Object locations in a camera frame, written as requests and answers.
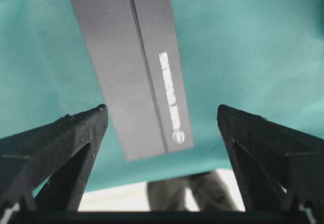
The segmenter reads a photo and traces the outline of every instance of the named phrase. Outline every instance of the teal fabric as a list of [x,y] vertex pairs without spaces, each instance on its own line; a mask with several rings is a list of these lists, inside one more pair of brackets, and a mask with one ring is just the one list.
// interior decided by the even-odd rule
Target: teal fabric
[[[195,148],[126,163],[113,124],[87,190],[230,167],[219,104],[324,137],[324,0],[173,0]],[[0,0],[0,137],[104,102],[69,0]]]

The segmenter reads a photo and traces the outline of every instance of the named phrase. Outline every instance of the person's leg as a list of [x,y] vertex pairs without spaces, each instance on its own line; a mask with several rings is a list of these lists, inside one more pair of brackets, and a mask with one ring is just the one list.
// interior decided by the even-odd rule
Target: person's leg
[[151,211],[187,211],[183,177],[147,183],[147,197]]
[[215,171],[188,176],[189,187],[201,211],[236,210],[227,186]]

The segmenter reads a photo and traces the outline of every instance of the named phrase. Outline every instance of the white floor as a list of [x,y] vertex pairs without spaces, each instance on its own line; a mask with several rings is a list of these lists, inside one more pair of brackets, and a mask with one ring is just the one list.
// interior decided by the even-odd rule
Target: white floor
[[[233,171],[218,169],[217,172],[228,185],[229,193],[237,208],[244,211]],[[190,211],[198,211],[189,189],[186,191],[186,205]],[[149,211],[146,182],[84,193],[79,211]]]

